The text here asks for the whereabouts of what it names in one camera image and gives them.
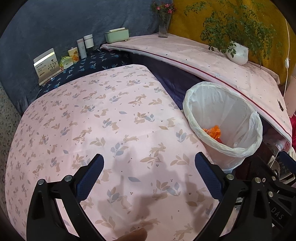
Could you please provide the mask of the orange printed plastic bag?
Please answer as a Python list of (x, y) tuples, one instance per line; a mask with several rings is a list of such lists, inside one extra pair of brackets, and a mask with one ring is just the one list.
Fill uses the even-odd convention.
[(209, 129), (204, 128), (203, 131), (206, 132), (211, 138), (222, 144), (222, 141), (220, 139), (221, 130), (218, 125), (215, 125), (214, 127)]

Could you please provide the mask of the white lined trash bin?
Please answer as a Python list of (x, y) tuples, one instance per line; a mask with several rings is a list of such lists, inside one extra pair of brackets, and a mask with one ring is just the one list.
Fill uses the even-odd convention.
[[(240, 94), (227, 87), (211, 82), (194, 85), (185, 94), (183, 111), (212, 162), (225, 172), (242, 164), (262, 142), (259, 114)], [(222, 144), (203, 131), (215, 125), (221, 130)]]

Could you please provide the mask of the pink rabbit print tablecloth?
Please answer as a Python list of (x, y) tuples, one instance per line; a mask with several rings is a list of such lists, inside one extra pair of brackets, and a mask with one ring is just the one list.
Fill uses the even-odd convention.
[(148, 240), (193, 240), (218, 204), (195, 167), (198, 152), (204, 145), (145, 66), (87, 75), (23, 114), (6, 166), (9, 219), (25, 237), (37, 181), (60, 181), (101, 154), (81, 207), (107, 240), (139, 228)]

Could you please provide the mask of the black clip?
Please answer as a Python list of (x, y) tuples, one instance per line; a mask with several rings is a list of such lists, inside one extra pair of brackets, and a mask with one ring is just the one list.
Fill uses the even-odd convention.
[(279, 105), (279, 107), (280, 107), (280, 110), (281, 111), (284, 111), (284, 109), (283, 109), (283, 106), (281, 105), (281, 102), (277, 99), (277, 102), (278, 102), (278, 105)]

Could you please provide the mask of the white open book box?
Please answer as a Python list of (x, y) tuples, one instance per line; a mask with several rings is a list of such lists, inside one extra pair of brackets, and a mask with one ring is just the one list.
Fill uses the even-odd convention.
[(61, 72), (57, 57), (53, 48), (36, 57), (34, 68), (39, 78), (38, 84), (41, 86), (49, 79)]

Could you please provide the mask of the green white small packet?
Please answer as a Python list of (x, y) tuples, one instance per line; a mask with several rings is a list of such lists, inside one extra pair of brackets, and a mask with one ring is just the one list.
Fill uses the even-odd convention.
[(65, 70), (73, 65), (73, 60), (70, 56), (63, 56), (60, 60), (59, 66), (61, 69)]

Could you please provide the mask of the pink dotted shelf cloth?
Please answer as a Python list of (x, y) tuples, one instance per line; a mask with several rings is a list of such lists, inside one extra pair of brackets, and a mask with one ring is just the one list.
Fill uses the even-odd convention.
[[(288, 143), (292, 143), (292, 125), (278, 88), (280, 79), (273, 71), (252, 62), (238, 65), (224, 54), (209, 50), (205, 44), (172, 34), (167, 38), (160, 38), (158, 34), (131, 37), (101, 47), (163, 61), (205, 81), (229, 87), (250, 102)], [(284, 111), (280, 110), (277, 99)]]

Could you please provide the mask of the navy floral cloth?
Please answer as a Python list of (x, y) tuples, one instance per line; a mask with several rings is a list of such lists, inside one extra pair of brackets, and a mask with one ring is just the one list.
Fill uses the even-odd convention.
[(121, 51), (97, 50), (92, 55), (78, 61), (61, 73), (52, 77), (40, 87), (37, 97), (41, 97), (51, 90), (60, 87), (77, 78), (90, 75), (95, 72), (121, 67), (132, 63), (130, 54)]

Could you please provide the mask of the small orange printed can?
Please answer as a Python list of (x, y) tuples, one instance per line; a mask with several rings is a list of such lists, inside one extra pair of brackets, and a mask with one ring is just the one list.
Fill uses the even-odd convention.
[(68, 54), (71, 57), (73, 63), (77, 63), (79, 61), (79, 53), (77, 47), (69, 49)]

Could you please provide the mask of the tall white bottle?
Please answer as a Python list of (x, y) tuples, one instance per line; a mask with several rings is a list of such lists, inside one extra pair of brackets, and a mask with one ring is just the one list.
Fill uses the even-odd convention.
[(86, 54), (86, 49), (85, 49), (85, 44), (84, 44), (84, 40), (83, 39), (79, 39), (77, 40), (77, 46), (78, 46), (78, 50), (79, 50), (79, 54), (80, 54), (80, 58), (84, 59), (87, 57)]

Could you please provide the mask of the yellow curtain backdrop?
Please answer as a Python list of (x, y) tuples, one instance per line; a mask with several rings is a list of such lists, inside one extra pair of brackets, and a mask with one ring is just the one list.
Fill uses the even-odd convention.
[(272, 1), (174, 1), (169, 33), (226, 52), (230, 42), (249, 49), (283, 85), (295, 67), (295, 33)]

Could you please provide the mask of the mint green box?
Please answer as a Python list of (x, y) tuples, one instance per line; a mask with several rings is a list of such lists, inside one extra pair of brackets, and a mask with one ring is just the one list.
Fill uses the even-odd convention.
[(107, 43), (115, 43), (120, 41), (126, 41), (130, 37), (129, 29), (117, 28), (109, 30), (105, 33), (105, 39)]

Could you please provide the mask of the green plant in white pot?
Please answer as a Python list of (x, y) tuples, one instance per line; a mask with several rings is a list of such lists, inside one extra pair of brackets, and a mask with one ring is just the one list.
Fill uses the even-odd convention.
[(277, 31), (273, 24), (266, 24), (259, 16), (265, 10), (260, 1), (198, 1), (184, 9), (187, 16), (211, 9), (203, 22), (200, 33), (208, 49), (215, 49), (234, 57), (239, 45), (244, 46), (261, 65), (272, 56), (274, 49), (283, 56), (282, 42), (277, 40)]

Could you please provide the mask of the blue curtain backdrop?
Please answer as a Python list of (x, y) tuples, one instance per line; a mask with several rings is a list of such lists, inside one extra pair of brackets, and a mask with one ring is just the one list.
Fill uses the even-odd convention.
[(86, 35), (96, 46), (104, 34), (125, 27), (131, 36), (158, 31), (151, 1), (27, 1), (1, 36), (1, 84), (23, 113), (39, 91), (34, 59), (49, 49), (62, 57)]

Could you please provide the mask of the glass vase with pink flowers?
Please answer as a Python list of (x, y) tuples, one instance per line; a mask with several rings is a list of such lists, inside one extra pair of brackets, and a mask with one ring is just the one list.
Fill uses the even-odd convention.
[(159, 20), (159, 37), (168, 37), (168, 27), (170, 24), (171, 16), (176, 11), (173, 3), (156, 3), (155, 1), (151, 4), (152, 11), (154, 11)]

